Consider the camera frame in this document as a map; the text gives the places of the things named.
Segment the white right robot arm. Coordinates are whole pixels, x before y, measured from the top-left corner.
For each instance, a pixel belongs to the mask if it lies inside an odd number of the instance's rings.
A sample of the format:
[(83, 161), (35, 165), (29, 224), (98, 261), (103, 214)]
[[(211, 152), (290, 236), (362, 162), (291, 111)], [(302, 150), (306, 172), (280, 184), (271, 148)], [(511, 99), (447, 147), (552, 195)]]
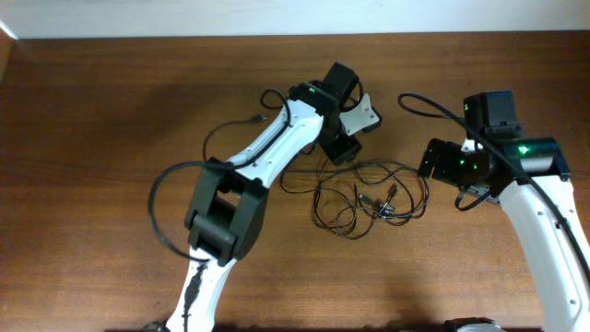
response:
[(419, 175), (500, 205), (535, 282), (544, 330), (588, 330), (589, 244), (560, 144), (525, 137), (509, 91), (469, 96), (463, 107), (466, 140), (432, 139)]

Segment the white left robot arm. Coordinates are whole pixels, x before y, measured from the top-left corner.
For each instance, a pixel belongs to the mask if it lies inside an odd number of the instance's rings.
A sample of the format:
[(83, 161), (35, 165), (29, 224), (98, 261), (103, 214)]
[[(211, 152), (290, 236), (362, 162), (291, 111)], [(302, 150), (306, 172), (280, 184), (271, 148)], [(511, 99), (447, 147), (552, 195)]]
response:
[(302, 149), (316, 143), (335, 165), (354, 159), (361, 145), (343, 116), (350, 94), (360, 87), (351, 68), (334, 63), (323, 79), (302, 82), (282, 96), (277, 118), (243, 151), (199, 164), (202, 171), (185, 216), (187, 276), (162, 330), (213, 328), (230, 270), (260, 234), (269, 188)]

